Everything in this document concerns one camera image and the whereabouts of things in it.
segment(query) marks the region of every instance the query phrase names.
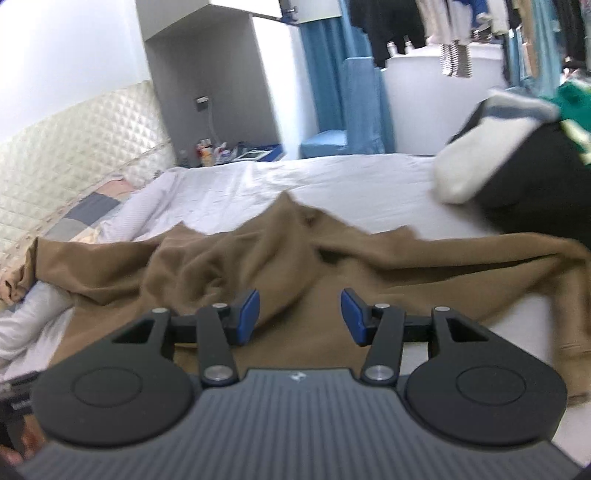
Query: blue chair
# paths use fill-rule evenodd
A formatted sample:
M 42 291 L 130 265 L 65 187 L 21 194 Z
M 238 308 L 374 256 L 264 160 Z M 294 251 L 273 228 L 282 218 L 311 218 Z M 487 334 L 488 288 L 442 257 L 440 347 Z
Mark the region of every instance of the blue chair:
M 379 70 L 372 57 L 346 59 L 343 107 L 347 130 L 328 130 L 300 145 L 303 158 L 384 153 L 379 97 Z

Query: power outlet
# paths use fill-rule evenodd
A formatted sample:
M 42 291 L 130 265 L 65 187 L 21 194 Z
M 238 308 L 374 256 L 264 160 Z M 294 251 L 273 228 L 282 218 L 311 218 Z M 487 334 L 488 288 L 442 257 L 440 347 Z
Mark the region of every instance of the power outlet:
M 204 110 L 207 110 L 209 108 L 209 97 L 197 97 L 195 99 L 195 105 L 197 106 L 198 112 L 203 112 Z

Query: brown sweater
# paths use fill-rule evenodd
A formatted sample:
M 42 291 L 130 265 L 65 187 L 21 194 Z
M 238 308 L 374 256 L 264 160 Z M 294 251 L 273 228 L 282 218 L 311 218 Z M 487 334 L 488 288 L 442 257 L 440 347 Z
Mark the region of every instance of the brown sweater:
M 242 371 L 358 371 L 366 349 L 354 344 L 340 316 L 345 287 L 412 314 L 447 305 L 481 322 L 527 292 L 543 291 L 555 309 L 554 366 L 575 397 L 591 378 L 589 260 L 575 241 L 533 233 L 423 241 L 403 227 L 368 235 L 282 194 L 233 232 L 204 236 L 179 224 L 143 242 L 38 239 L 24 267 L 4 282 L 3 296 L 18 300 L 35 278 L 73 294 L 57 362 L 154 307 L 188 314 L 257 288 L 260 320 L 250 343 L 234 351 Z M 178 346 L 176 361 L 194 371 L 194 349 Z

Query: white bed sheet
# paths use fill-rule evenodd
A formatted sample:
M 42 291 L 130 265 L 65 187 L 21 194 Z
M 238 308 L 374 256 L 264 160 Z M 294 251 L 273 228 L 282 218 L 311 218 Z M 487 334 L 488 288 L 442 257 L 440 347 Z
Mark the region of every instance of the white bed sheet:
M 264 211 L 284 190 L 299 202 L 320 207 L 368 232 L 411 225 L 427 239 L 496 234 L 477 212 L 435 201 L 431 194 L 430 157 L 393 154 L 173 168 L 134 194 L 116 216 L 107 220 L 99 241 L 141 240 L 181 221 L 203 233 L 233 230 Z M 54 305 L 54 317 L 48 319 L 39 313 L 31 322 L 33 334 L 17 339 L 20 351 L 6 371 L 7 378 L 45 368 L 69 321 L 70 310 L 63 293 L 41 286 L 41 293 L 29 293 L 23 308 L 30 304 L 30 311 L 40 312 Z M 55 308 L 60 301 L 61 313 Z M 14 325 L 14 318 L 0 318 L 0 357 L 3 341 L 11 340 L 2 335 L 7 320 Z M 493 330 L 536 357 L 550 360 L 551 316 L 545 297 L 530 295 L 522 299 Z M 402 370 L 408 373 L 425 360 L 424 346 L 405 347 Z M 569 408 L 554 441 L 579 463 L 589 463 L 591 404 Z

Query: black garment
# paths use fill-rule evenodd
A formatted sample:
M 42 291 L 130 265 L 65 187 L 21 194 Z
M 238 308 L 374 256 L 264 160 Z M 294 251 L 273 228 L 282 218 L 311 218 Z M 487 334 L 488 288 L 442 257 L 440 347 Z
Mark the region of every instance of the black garment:
M 509 65 L 509 34 L 503 35 L 503 78 L 511 84 L 511 66 Z
M 554 0 L 558 21 L 566 39 L 566 56 L 585 62 L 585 26 L 579 0 Z
M 513 8 L 513 0 L 505 0 L 505 5 L 507 5 L 509 28 L 514 30 L 521 25 L 521 15 L 518 9 Z
M 558 122 L 534 131 L 474 200 L 503 232 L 574 238 L 591 249 L 591 171 Z
M 351 24 L 369 37 L 374 62 L 385 68 L 390 58 L 388 43 L 393 41 L 404 54 L 405 35 L 415 48 L 425 43 L 425 28 L 415 0 L 351 0 Z

